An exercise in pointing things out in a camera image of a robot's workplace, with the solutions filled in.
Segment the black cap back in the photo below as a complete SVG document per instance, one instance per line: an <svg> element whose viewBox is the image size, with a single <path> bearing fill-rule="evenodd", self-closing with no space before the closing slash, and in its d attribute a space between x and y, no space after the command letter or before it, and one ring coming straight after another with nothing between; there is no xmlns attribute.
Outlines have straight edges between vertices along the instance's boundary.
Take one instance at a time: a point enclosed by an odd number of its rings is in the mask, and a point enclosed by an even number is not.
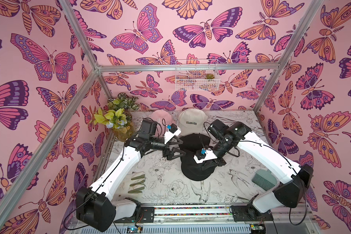
<svg viewBox="0 0 351 234"><path fill-rule="evenodd" d="M179 146L180 150L186 153L181 157L182 173L193 181L203 181L207 179L217 167L217 163L208 160L203 163L196 163L194 156L205 146L209 148L211 138L203 134L190 134L180 138L183 143Z"/></svg>

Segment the pink cap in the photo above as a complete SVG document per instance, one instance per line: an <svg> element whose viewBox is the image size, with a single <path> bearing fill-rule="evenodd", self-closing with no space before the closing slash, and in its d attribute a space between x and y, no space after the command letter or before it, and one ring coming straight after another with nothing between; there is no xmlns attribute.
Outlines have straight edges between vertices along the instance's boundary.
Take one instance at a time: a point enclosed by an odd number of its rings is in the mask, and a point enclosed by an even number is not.
<svg viewBox="0 0 351 234"><path fill-rule="evenodd" d="M149 118L158 123L158 130L160 130L163 127L162 120L165 120L165 125L171 125L174 123L173 117L164 110L157 110L153 112Z"/></svg>

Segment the white Colorado cap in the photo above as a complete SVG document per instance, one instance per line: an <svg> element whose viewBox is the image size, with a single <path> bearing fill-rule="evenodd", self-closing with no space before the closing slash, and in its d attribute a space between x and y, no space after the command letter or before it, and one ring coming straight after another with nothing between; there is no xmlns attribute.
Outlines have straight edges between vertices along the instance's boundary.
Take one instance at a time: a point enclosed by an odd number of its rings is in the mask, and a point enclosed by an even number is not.
<svg viewBox="0 0 351 234"><path fill-rule="evenodd" d="M181 129L181 136L202 133L203 124L208 116L199 109L187 109L182 111L178 117L178 126Z"/></svg>

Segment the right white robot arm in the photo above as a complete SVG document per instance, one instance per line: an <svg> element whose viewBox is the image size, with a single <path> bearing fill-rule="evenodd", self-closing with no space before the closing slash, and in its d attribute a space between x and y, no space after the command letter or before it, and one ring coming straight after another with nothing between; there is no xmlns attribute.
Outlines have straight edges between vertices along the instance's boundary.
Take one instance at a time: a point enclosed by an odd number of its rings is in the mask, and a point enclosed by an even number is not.
<svg viewBox="0 0 351 234"><path fill-rule="evenodd" d="M207 131L216 138L217 144L213 148L197 150L194 156L197 164L210 166L237 147L263 164L278 180L274 188L255 196L248 203L248 209L265 213L280 206L296 208L306 195L314 172L308 164L301 166L283 156L239 121L227 126L216 120Z"/></svg>

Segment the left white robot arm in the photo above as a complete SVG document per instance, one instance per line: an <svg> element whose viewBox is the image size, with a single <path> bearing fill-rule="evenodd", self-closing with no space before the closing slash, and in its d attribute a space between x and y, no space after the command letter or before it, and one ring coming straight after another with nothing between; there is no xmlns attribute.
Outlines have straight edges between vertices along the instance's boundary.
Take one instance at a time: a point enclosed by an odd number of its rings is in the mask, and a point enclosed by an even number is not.
<svg viewBox="0 0 351 234"><path fill-rule="evenodd" d="M114 195L128 172L147 153L161 151L167 160L185 156L176 146L182 144L178 138L181 129L175 124L167 125L162 137L156 137L158 123L145 118L139 131L124 143L115 162L90 187L77 191L76 218L87 226L105 232L117 220L129 218L137 221L141 214L141 203L130 198L113 200Z"/></svg>

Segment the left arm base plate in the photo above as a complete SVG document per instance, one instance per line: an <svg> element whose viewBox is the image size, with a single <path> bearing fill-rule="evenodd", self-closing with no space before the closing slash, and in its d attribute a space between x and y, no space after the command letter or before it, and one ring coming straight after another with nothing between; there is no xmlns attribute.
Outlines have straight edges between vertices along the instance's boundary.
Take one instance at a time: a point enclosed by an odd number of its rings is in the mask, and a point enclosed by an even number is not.
<svg viewBox="0 0 351 234"><path fill-rule="evenodd" d="M155 218L154 207L139 207L136 208L133 216L125 217L115 221L115 223L153 223Z"/></svg>

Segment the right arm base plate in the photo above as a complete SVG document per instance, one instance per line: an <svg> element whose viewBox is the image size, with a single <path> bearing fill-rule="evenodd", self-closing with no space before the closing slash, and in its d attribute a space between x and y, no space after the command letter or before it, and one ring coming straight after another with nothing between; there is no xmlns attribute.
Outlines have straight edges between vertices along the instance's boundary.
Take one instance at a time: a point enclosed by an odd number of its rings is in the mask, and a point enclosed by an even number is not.
<svg viewBox="0 0 351 234"><path fill-rule="evenodd" d="M243 205L230 206L229 211L233 215L235 222L263 222L274 220L270 210L265 213L261 213L253 206L253 200L256 197L257 195L254 196L248 203L244 203Z"/></svg>

